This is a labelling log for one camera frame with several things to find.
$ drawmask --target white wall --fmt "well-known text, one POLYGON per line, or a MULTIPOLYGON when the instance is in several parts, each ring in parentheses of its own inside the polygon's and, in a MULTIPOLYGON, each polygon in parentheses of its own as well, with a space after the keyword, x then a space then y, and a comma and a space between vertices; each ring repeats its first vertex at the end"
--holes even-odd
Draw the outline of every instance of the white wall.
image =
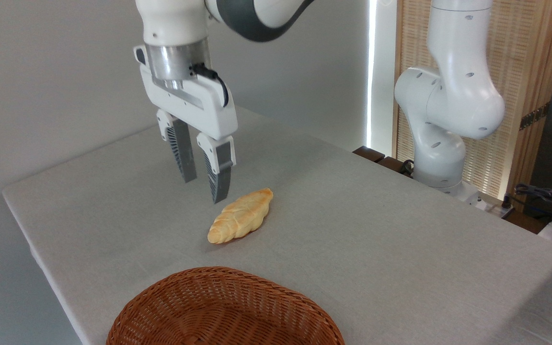
MULTIPOLYGON (((352 150, 366 139, 367 30, 366 0, 317 0, 270 44, 213 27, 213 63, 238 105, 352 150)), ((155 124, 132 57, 141 37, 132 0, 0 0, 0 191, 155 124)), ((79 340, 0 196, 6 344, 79 340)))

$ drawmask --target bread roll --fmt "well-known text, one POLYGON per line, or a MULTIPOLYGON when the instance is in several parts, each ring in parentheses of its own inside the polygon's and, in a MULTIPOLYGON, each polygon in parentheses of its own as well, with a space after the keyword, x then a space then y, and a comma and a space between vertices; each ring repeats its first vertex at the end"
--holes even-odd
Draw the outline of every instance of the bread roll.
POLYGON ((225 243, 246 236, 258 229, 267 215, 270 201, 274 194, 270 188, 265 188, 241 196, 225 206, 210 227, 208 241, 210 243, 225 243))

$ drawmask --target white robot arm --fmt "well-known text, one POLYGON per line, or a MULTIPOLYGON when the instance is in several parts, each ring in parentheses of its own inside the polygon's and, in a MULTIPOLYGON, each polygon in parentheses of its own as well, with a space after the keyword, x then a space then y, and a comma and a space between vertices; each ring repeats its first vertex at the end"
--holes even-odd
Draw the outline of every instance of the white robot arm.
POLYGON ((409 68, 395 97, 414 138, 414 179, 475 205, 478 190, 462 180, 466 146, 504 118, 504 100, 489 76, 486 42, 493 0, 433 0, 427 32, 438 69, 409 68))
POLYGON ((232 134, 236 109, 211 70, 208 25, 224 22, 243 37, 272 41, 284 34, 313 0, 136 0, 144 46, 134 48, 146 93, 159 107, 162 138, 169 142, 188 182, 197 177, 188 125, 201 133, 214 203, 227 197, 236 165, 232 134))

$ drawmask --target wicker basket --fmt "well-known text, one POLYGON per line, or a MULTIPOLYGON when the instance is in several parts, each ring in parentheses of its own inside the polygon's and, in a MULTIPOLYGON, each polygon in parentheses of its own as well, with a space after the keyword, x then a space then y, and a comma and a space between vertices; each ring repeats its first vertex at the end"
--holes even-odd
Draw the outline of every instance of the wicker basket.
POLYGON ((300 293, 226 267, 156 282, 118 315, 106 345, 343 345, 331 317, 300 293))

